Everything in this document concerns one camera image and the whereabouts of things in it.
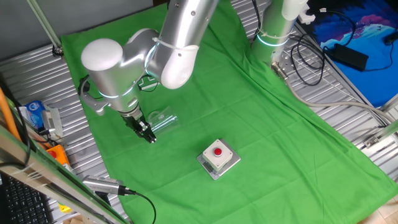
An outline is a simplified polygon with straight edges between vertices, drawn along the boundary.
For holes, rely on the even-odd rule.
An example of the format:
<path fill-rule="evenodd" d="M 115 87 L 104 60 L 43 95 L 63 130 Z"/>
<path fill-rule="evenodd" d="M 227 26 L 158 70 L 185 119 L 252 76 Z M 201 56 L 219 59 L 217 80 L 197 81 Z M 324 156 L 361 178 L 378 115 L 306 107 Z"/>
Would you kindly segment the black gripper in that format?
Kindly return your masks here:
<path fill-rule="evenodd" d="M 133 116 L 123 117 L 123 120 L 127 127 L 131 128 L 136 134 L 139 134 L 148 143 L 152 144 L 156 142 L 157 138 L 144 116 L 140 116 L 137 119 Z"/>

